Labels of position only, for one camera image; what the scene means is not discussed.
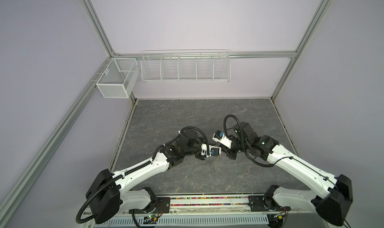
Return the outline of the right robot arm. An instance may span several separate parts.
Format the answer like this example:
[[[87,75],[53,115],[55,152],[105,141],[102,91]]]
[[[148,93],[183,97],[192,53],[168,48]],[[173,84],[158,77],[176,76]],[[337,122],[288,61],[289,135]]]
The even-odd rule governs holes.
[[[277,140],[269,136],[259,137],[250,124],[240,122],[234,115],[227,115],[223,126],[219,143],[228,151],[243,152],[259,167],[281,168],[309,188],[299,191],[273,185],[264,196],[266,207],[294,207],[315,212],[333,226],[351,226],[347,215],[354,198],[349,177],[327,173],[291,153]]]

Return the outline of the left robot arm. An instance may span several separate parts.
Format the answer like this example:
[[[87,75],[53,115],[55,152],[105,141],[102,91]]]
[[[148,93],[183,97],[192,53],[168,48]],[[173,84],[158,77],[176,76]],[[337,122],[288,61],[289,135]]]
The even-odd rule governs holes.
[[[120,171],[105,169],[99,172],[86,192],[86,201],[75,221],[83,224],[94,220],[101,224],[119,211],[151,212],[157,206],[158,198],[150,188],[134,191],[136,185],[181,164],[187,156],[203,161],[217,154],[219,152],[209,144],[202,130],[185,127],[174,139],[158,146],[150,158]]]

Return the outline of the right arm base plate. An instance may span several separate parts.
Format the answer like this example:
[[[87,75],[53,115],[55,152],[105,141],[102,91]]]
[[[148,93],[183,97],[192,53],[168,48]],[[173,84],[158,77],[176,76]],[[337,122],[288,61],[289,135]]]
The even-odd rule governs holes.
[[[289,212],[291,207],[282,207],[272,198],[264,198],[261,195],[248,196],[249,207],[252,212]]]

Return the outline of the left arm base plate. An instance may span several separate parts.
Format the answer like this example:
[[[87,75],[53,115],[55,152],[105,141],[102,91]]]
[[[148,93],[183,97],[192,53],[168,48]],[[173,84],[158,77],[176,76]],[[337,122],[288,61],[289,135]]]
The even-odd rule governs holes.
[[[170,197],[159,197],[143,210],[134,209],[135,214],[168,214],[171,208]]]

